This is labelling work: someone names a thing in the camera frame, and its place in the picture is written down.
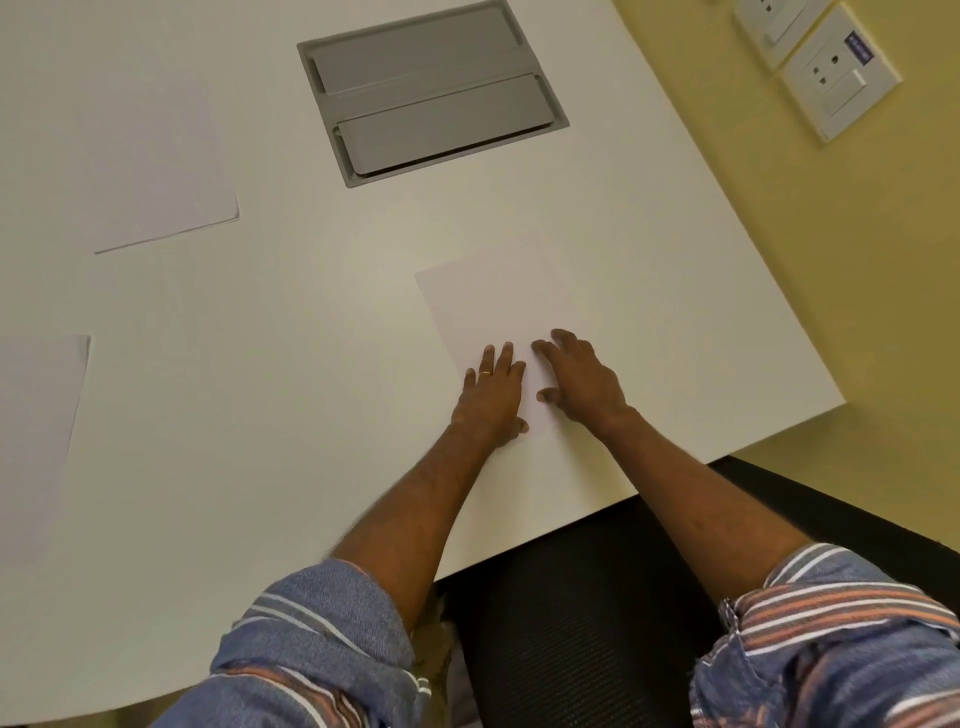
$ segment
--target sheet of paper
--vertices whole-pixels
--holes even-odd
[[[93,253],[239,217],[203,87],[188,76],[97,78],[75,115],[72,205]]]
[[[476,369],[487,344],[499,354],[514,342],[515,358],[527,362],[520,417],[532,433],[554,422],[538,390],[554,384],[549,366],[530,348],[550,338],[550,329],[583,335],[580,318],[540,243],[500,245],[417,273],[434,323],[461,374]]]
[[[0,338],[0,567],[46,550],[89,347],[89,336]]]

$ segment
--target forearm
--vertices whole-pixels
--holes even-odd
[[[780,561],[810,543],[633,408],[596,434],[715,601],[758,589]]]
[[[436,576],[450,529],[493,447],[476,431],[449,426],[330,554],[375,579],[408,631]]]

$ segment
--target electrical outlet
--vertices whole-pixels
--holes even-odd
[[[771,68],[779,66],[832,0],[737,0],[733,14]]]
[[[837,6],[783,69],[783,82],[831,141],[901,81],[846,5]]]

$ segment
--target hand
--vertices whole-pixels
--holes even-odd
[[[530,426],[516,412],[520,408],[520,385],[526,362],[514,360],[514,345],[503,345],[493,365],[493,345],[483,350],[480,374],[467,369],[464,392],[450,418],[452,425],[463,425],[484,439],[491,448],[506,445]]]
[[[550,335],[560,346],[539,340],[533,350],[550,362],[558,386],[541,389],[537,399],[555,404],[573,422],[603,439],[623,415],[634,411],[616,374],[600,363],[589,341],[562,328],[554,328]]]

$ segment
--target striped shirt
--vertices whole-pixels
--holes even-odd
[[[697,728],[960,726],[960,623],[839,546],[788,558],[720,608],[693,671]],[[278,581],[222,638],[210,676],[156,725],[415,728],[430,698],[390,598],[328,559]]]

